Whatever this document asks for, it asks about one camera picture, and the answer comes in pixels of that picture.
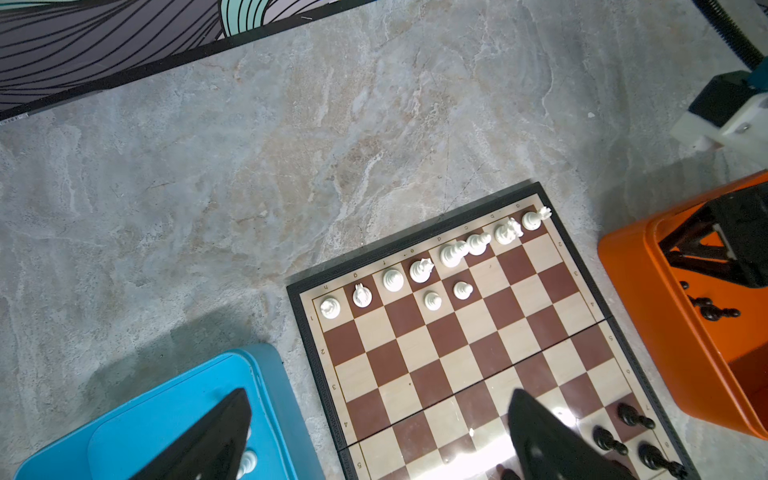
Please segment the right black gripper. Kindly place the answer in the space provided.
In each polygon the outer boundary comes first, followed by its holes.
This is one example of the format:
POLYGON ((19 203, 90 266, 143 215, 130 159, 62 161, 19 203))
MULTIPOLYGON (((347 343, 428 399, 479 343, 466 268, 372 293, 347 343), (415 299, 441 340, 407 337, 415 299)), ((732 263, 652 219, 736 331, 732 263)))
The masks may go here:
POLYGON ((670 266, 747 288, 767 286, 767 185, 705 202, 659 242, 670 266))

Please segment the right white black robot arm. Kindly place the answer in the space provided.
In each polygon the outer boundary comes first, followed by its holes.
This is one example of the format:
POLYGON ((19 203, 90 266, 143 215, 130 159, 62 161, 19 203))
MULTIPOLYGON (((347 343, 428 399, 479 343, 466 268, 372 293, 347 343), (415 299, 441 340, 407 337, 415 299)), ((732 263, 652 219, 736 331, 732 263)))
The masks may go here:
MULTIPOLYGON (((713 77, 672 128, 699 150, 767 152, 767 57, 717 1, 694 5, 746 65, 713 77)), ((706 201, 659 242, 670 266, 751 289, 767 286, 767 183, 706 201)))

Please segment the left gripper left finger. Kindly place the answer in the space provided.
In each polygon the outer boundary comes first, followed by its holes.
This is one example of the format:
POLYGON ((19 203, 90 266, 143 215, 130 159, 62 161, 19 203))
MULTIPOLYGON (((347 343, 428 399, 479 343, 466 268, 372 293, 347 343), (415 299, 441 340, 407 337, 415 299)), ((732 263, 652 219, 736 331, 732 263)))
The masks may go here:
POLYGON ((243 388, 230 392, 135 479, 234 479, 252 417, 243 388))

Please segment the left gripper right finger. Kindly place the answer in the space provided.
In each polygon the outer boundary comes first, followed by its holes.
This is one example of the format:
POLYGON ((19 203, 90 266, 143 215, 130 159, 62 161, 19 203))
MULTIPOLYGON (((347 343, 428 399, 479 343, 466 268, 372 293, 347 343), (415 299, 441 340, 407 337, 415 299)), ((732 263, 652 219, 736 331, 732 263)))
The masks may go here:
POLYGON ((523 389, 516 389, 507 422, 524 479, 630 479, 631 472, 597 453, 523 389))

